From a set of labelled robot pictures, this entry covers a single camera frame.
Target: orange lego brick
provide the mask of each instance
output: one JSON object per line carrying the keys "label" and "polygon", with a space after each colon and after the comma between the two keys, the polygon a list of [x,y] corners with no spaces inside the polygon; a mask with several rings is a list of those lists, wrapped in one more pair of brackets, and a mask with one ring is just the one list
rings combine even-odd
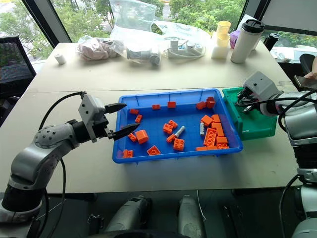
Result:
{"label": "orange lego brick", "polygon": [[216,150],[218,149],[216,145],[210,145],[210,146],[206,146],[207,150]]}
{"label": "orange lego brick", "polygon": [[221,123],[212,122],[211,128],[217,130],[218,128],[222,130]]}
{"label": "orange lego brick", "polygon": [[207,102],[206,102],[206,107],[209,108],[209,109],[211,109],[211,108],[214,107],[215,104],[216,104],[215,101],[207,101]]}
{"label": "orange lego brick", "polygon": [[168,124],[170,124],[173,128],[177,128],[178,127],[178,124],[176,122],[174,122],[173,120],[170,120],[168,122]]}
{"label": "orange lego brick", "polygon": [[208,97],[206,102],[214,101],[213,97]]}
{"label": "orange lego brick", "polygon": [[227,143],[217,143],[218,149],[229,149],[229,146]]}
{"label": "orange lego brick", "polygon": [[123,150],[123,158],[131,158],[133,157],[133,150]]}
{"label": "orange lego brick", "polygon": [[183,151],[184,150],[184,146],[185,146],[185,140],[175,138],[174,146],[173,146],[174,150]]}
{"label": "orange lego brick", "polygon": [[206,103],[205,102],[200,102],[200,103],[197,103],[196,104],[196,108],[198,109],[198,110],[202,110],[202,109],[204,109],[206,107]]}
{"label": "orange lego brick", "polygon": [[170,142],[172,142],[175,138],[176,138],[176,135],[173,133],[172,135],[170,135],[170,136],[166,139],[166,141],[167,141],[168,143],[170,143]]}
{"label": "orange lego brick", "polygon": [[147,153],[149,155],[159,155],[160,154],[160,151],[159,149],[154,145],[152,146],[150,149],[147,150]]}
{"label": "orange lego brick", "polygon": [[207,115],[204,115],[201,121],[205,124],[205,126],[209,126],[212,122],[211,117],[208,117]]}
{"label": "orange lego brick", "polygon": [[147,142],[149,139],[148,134],[145,130],[138,130],[137,132],[135,132],[135,136],[137,137],[139,144]]}
{"label": "orange lego brick", "polygon": [[214,142],[216,140],[216,133],[217,133],[216,130],[208,127],[206,131],[206,136],[204,139],[204,145],[206,146],[214,145]]}
{"label": "orange lego brick", "polygon": [[166,132],[167,134],[172,134],[173,126],[165,123],[163,126],[163,131]]}
{"label": "orange lego brick", "polygon": [[160,109],[159,104],[152,105],[152,110],[159,110],[159,109]]}
{"label": "orange lego brick", "polygon": [[176,108],[176,102],[167,102],[168,108]]}
{"label": "orange lego brick", "polygon": [[142,115],[141,115],[141,114],[138,114],[138,115],[137,115],[137,118],[135,118],[135,123],[140,123],[140,122],[141,122],[141,119],[142,119]]}
{"label": "orange lego brick", "polygon": [[224,136],[223,130],[221,128],[217,128],[217,136]]}
{"label": "orange lego brick", "polygon": [[128,137],[129,137],[130,140],[132,140],[133,142],[135,142],[135,141],[137,140],[137,137],[136,137],[134,134],[132,134],[132,133],[128,134]]}
{"label": "orange lego brick", "polygon": [[221,136],[217,136],[216,137],[216,143],[228,143],[227,137],[221,137]]}
{"label": "orange lego brick", "polygon": [[212,118],[213,122],[216,122],[216,123],[220,123],[221,122],[220,121],[220,117],[219,117],[218,114],[212,115],[211,118]]}
{"label": "orange lego brick", "polygon": [[135,114],[135,115],[137,115],[137,114],[139,114],[139,110],[137,110],[137,109],[130,109],[130,114]]}
{"label": "orange lego brick", "polygon": [[207,150],[207,146],[196,147],[196,150]]}

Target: white tumbler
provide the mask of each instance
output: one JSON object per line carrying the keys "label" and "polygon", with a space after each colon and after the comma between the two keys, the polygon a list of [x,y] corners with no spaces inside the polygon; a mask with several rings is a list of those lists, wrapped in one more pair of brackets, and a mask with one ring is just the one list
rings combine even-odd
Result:
{"label": "white tumbler", "polygon": [[256,42],[261,37],[265,24],[258,20],[249,19],[242,24],[239,37],[234,46],[231,61],[234,63],[243,63]]}

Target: blue plastic tray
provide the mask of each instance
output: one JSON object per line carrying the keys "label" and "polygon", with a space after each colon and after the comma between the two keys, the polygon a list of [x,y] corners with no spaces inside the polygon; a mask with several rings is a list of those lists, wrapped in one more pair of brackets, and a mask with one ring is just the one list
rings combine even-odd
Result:
{"label": "blue plastic tray", "polygon": [[[207,97],[214,98],[216,101],[215,107],[213,109],[205,108],[203,110],[197,110],[196,104],[201,101],[206,101]],[[176,102],[175,109],[169,109],[167,107],[167,102],[169,101]],[[137,130],[144,129],[149,136],[149,140],[141,145],[138,142],[132,142],[127,136],[115,141],[112,159],[116,163],[200,155],[221,155],[239,152],[243,148],[222,96],[217,89],[129,95],[120,97],[119,102],[125,103],[127,106],[117,114],[116,130],[120,130],[120,128],[127,124],[134,123],[136,115],[130,114],[129,110],[138,109],[139,114],[141,114],[143,118]],[[152,110],[153,104],[160,104],[161,109],[157,111]],[[196,147],[203,146],[205,138],[199,134],[200,120],[204,115],[212,116],[213,114],[219,115],[230,148],[196,151]],[[162,129],[163,125],[168,123],[171,119],[178,123],[178,127],[173,130],[173,133],[183,125],[186,127],[186,130],[180,135],[181,139],[185,139],[184,151],[174,150],[173,143],[167,143],[166,141],[169,135],[163,132]],[[161,154],[152,156],[147,154],[147,150],[153,145],[157,146]],[[122,151],[124,149],[133,150],[133,157],[122,158]]]}

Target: black chair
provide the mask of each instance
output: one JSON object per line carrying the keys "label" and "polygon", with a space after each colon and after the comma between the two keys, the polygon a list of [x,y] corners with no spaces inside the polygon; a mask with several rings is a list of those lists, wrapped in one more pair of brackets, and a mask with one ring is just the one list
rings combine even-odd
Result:
{"label": "black chair", "polygon": [[0,126],[35,75],[19,37],[0,37]]}

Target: white table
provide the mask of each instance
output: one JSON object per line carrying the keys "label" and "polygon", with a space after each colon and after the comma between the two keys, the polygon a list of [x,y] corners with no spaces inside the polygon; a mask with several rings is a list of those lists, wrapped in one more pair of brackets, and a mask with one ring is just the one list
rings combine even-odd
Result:
{"label": "white table", "polygon": [[[71,52],[74,50],[72,46],[61,44],[55,51],[64,49],[63,52]],[[204,58],[200,59],[203,65],[199,64],[199,61],[192,61],[171,67],[163,60],[164,64],[156,71],[135,68],[120,59],[83,66],[83,62],[73,58],[68,59],[64,66],[58,67],[51,55],[0,128],[0,191],[3,192],[6,188],[10,164],[15,155],[31,143],[49,106],[65,94],[87,89],[89,94],[99,97],[107,104],[117,102],[120,96],[129,94],[177,91],[178,88],[192,89],[214,85],[218,85],[221,90],[222,87],[227,87],[226,85],[241,86],[243,79],[238,75],[243,74],[245,77],[256,66],[257,70],[271,77],[277,84],[279,81],[288,81],[262,43],[258,48],[258,56],[252,60],[248,59],[245,65],[236,65],[229,60],[220,62]],[[258,59],[260,57],[268,62],[261,62]],[[215,69],[222,72],[217,77],[211,74]],[[85,79],[90,72],[93,72],[92,81]],[[155,73],[166,77],[159,80]],[[171,74],[177,77],[171,85],[166,85],[165,82]],[[109,78],[114,75],[116,80],[110,80]],[[284,84],[279,86],[279,89],[292,91],[295,88]],[[79,97],[60,103],[49,116],[47,124],[79,120],[79,105]],[[116,114],[108,115],[107,118],[110,122],[109,127],[115,129]],[[279,128],[274,137],[244,141],[243,144],[243,151],[236,154],[167,159],[137,165],[113,162],[112,140],[103,138],[94,144],[87,142],[64,157],[67,171],[66,191],[80,193],[277,187],[286,185],[295,174],[297,164],[293,150],[287,135]],[[48,192],[59,193],[61,186],[62,171],[58,166],[49,183]]]}

